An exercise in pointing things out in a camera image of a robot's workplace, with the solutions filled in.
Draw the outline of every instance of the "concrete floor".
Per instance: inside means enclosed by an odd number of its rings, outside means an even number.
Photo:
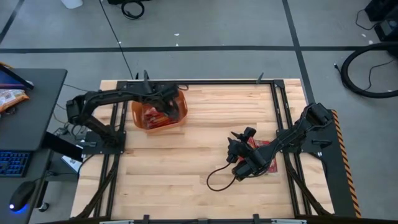
[[[133,73],[148,70],[151,78],[303,78],[303,66],[316,101],[339,112],[351,171],[363,217],[398,220],[398,98],[374,100],[352,94],[341,85],[333,63],[341,65],[349,51],[303,51],[303,63],[294,47],[362,46],[377,43],[373,30],[355,26],[358,10],[369,0],[153,0],[138,21],[123,17],[120,9],[104,1],[104,8],[123,47],[184,46],[291,46],[285,51],[156,51],[126,52]],[[298,43],[290,35],[286,3]],[[0,1],[0,30],[6,26],[16,0]],[[359,22],[370,27],[365,14]],[[100,80],[128,79],[119,52],[106,49],[79,52],[79,48],[117,47],[98,1],[66,9],[60,1],[25,0],[5,36],[0,35],[0,61],[19,68],[66,68],[65,83],[96,90]],[[18,49],[36,53],[16,54]],[[58,49],[49,53],[46,49]],[[352,79],[366,87],[373,65],[389,61],[385,52],[358,57],[350,66]],[[373,90],[396,90],[398,63],[374,70]],[[80,94],[64,87],[59,103]],[[63,110],[55,110],[66,121]],[[51,121],[49,130],[61,124]],[[76,183],[51,184],[45,213],[35,212],[31,223],[69,217]]]

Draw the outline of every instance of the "wooden table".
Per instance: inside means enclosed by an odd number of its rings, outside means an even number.
[[[299,79],[284,81],[295,121],[306,106],[302,85]],[[101,89],[114,89],[116,83],[102,81]],[[276,174],[235,182],[222,192],[206,186],[207,175],[226,165],[231,131],[241,133],[250,126],[257,129],[255,139],[275,138],[277,123],[270,85],[190,85],[184,94],[188,117],[179,128],[146,134],[135,127],[129,110],[126,152],[119,163],[112,219],[140,220],[145,214],[151,219],[251,218],[254,213],[261,218],[294,217],[280,153]],[[112,106],[106,105],[97,108],[95,116],[109,123],[111,112]],[[284,114],[282,117],[286,128]],[[321,162],[308,154],[302,154],[301,160],[308,188],[325,209],[333,212]],[[71,216],[79,214],[96,192],[102,161],[103,156],[94,156],[83,166]],[[225,169],[214,175],[210,184],[221,188],[232,178],[231,168]],[[296,191],[303,213],[297,186]]]

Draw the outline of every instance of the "blue keyboard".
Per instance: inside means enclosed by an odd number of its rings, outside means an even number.
[[[0,177],[23,177],[31,152],[0,151]]]

